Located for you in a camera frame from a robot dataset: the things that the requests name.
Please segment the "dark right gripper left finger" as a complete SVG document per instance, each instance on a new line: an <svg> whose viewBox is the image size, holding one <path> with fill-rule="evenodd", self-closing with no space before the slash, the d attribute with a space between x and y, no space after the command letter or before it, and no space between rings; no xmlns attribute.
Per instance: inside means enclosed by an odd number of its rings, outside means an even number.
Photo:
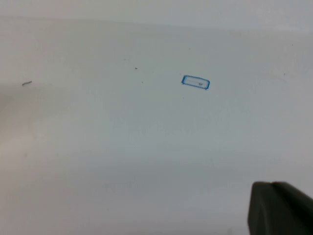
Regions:
<svg viewBox="0 0 313 235"><path fill-rule="evenodd" d="M271 183L253 183L247 217L251 235L290 235L292 219L289 205Z"/></svg>

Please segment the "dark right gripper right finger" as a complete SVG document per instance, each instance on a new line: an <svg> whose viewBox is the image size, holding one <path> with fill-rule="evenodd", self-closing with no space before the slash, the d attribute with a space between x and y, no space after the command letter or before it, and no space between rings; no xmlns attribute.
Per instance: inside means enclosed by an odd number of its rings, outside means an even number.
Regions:
<svg viewBox="0 0 313 235"><path fill-rule="evenodd" d="M275 190L283 197L292 213L313 234L313 199L287 182L273 182Z"/></svg>

